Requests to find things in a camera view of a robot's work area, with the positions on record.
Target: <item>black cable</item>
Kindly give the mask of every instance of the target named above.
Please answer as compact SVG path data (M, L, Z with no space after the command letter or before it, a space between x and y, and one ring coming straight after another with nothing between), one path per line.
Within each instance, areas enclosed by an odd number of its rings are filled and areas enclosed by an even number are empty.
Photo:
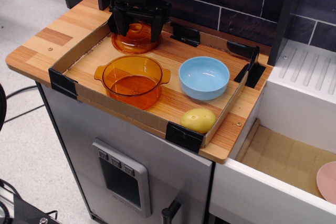
M25 88L19 89L17 91L14 91L13 93L9 94L8 96L6 96L6 99L9 99L9 98L15 96L16 94L19 94L22 91L25 91L25 90L28 90L28 89L34 89L34 88L37 88L37 86L34 85L34 86L29 86L29 87L25 87Z
M7 181L4 181L3 179L0 179L1 180L1 182L3 183L3 184L5 184L6 186L8 186L19 198L21 198L22 199L22 197L20 196L20 194L19 194L19 192L15 189L15 187L14 186L12 186L10 183L8 183Z
M2 224L8 224L9 219L10 219L9 211L8 211L7 207L5 206L5 204L2 203L2 201L0 201L0 207L3 209L3 211L5 213L5 219L4 219L4 222L2 222Z
M6 94L3 87L0 84L0 130L5 122L6 111L7 111Z
M7 122L9 122L9 121L11 121L11 120L13 120L13 119L19 118L20 116L25 115L25 114L28 114L28 113L30 113L30 112L32 112L32 111L34 111L34 110L37 110L37 109L39 109L39 108L41 108L41 107L43 107L43 106L44 106L44 104L42 104L42 105L40 105L40 106L38 106L38 107L36 107L36 108L34 108L34 109L31 109L31 110L29 110L29 111L27 111L27 112L25 112L25 113L22 113L22 114L20 114L20 115L17 115L17 116L15 116L15 117L13 117L13 118L10 118L10 119L6 120L4 123L7 123Z
M46 215L51 215L53 213L55 213L54 219L57 220L57 215L58 215L58 211L57 210L54 210L54 211L51 211L51 212L46 212Z

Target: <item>pink plate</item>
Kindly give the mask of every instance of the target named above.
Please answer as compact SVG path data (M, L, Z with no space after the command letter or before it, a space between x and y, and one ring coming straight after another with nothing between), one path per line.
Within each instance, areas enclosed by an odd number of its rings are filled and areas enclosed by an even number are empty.
M326 201L336 204L336 161L323 165L317 172L316 181Z

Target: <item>button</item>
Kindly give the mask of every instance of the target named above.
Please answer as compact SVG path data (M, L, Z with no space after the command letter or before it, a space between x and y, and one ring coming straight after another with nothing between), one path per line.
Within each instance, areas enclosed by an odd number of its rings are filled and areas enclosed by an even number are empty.
M115 159L114 157L111 157L112 165L116 166L117 168L121 167L120 161Z
M125 172L134 177L134 170L131 167L128 167L127 165L124 165L124 167L125 167Z
M101 150L99 150L99 156L105 160L109 160L109 156Z

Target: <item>screw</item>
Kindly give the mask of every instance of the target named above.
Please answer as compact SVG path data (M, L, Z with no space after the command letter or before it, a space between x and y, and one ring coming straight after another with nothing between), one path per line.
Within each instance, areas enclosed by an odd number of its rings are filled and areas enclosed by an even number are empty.
M40 219L40 224L47 224L48 223L48 219L47 218L41 218Z

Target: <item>light blue bowl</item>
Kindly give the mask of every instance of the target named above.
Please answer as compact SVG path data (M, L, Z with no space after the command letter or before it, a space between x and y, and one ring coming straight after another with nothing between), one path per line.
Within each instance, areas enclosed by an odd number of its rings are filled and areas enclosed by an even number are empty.
M185 61L178 71L182 90L191 98L208 101L226 90L230 79L228 68L211 57L195 57Z

